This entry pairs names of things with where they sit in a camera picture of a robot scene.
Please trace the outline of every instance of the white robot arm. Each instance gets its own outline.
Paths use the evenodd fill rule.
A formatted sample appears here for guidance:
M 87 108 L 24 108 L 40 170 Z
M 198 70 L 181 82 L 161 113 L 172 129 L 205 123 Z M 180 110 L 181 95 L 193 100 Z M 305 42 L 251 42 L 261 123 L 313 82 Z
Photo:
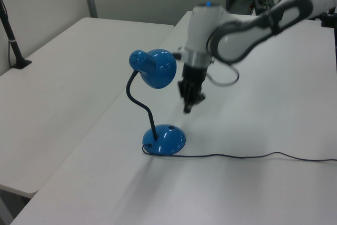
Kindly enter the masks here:
M 336 6 L 337 0 L 281 0 L 249 22 L 237 20 L 222 6 L 211 2 L 194 7 L 185 48 L 177 53 L 185 61 L 183 80 L 179 82 L 184 112 L 189 113 L 205 99 L 201 84 L 212 57 L 229 65 L 237 63 L 262 41 Z

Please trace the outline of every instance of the round blue base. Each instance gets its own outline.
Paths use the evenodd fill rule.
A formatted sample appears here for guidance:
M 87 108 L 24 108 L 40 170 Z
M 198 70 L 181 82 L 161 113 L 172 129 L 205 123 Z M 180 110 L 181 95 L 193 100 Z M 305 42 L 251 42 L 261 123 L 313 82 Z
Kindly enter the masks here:
M 186 142 L 184 132 L 173 125 L 157 125 L 158 139 L 154 140 L 152 130 L 146 131 L 143 137 L 145 150 L 153 155 L 172 155 L 181 150 Z

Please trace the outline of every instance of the table surface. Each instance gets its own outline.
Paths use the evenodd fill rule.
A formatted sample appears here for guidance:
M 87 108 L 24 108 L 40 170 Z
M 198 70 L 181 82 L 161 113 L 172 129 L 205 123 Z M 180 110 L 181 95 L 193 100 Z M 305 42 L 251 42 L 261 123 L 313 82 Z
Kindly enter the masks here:
M 84 18 L 0 77 L 0 189 L 32 197 L 173 26 Z
M 187 13 L 160 48 L 187 36 Z M 203 84 L 206 100 L 184 115 L 176 82 L 151 89 L 138 76 L 132 94 L 156 124 L 187 138 L 179 154 L 337 157 L 337 75 L 333 30 L 303 21 L 237 64 L 231 87 Z M 235 75 L 209 67 L 223 82 Z M 127 78 L 120 78 L 124 85 Z M 18 224 L 335 224 L 337 163 L 280 155 L 237 160 L 159 158 L 142 153 L 146 112 L 122 92 L 14 220 Z

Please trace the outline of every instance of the black stand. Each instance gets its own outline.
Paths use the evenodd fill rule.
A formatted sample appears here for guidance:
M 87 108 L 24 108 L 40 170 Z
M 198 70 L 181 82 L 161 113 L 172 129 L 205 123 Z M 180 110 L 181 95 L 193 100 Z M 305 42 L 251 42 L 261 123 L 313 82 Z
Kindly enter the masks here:
M 11 67 L 21 70 L 24 67 L 26 67 L 27 65 L 31 64 L 32 61 L 26 60 L 22 57 L 19 46 L 17 45 L 17 42 L 16 42 L 16 38 L 14 36 L 13 30 L 11 28 L 11 25 L 9 24 L 7 11 L 5 9 L 5 5 L 3 4 L 2 0 L 0 0 L 0 19 L 1 19 L 1 22 L 4 26 L 4 29 L 6 31 L 8 41 L 11 44 L 13 52 L 14 52 L 15 57 L 16 57 L 16 64 L 14 64 Z
M 152 116 L 152 112 L 151 112 L 150 108 L 148 108 L 146 105 L 144 105 L 141 102 L 139 102 L 138 100 L 136 100 L 134 97 L 132 97 L 132 95 L 130 93 L 131 83 L 134 80 L 134 78 L 137 76 L 137 74 L 138 74 L 138 71 L 132 72 L 131 77 L 128 80 L 127 85 L 126 85 L 126 95 L 133 103 L 135 103 L 136 105 L 139 105 L 140 107 L 144 108 L 147 111 L 148 118 L 150 120 L 153 139 L 157 140 L 158 136 L 157 136 L 157 132 L 156 132 L 156 128 L 155 128 L 155 125 L 154 125 L 154 120 L 153 120 L 153 116 Z

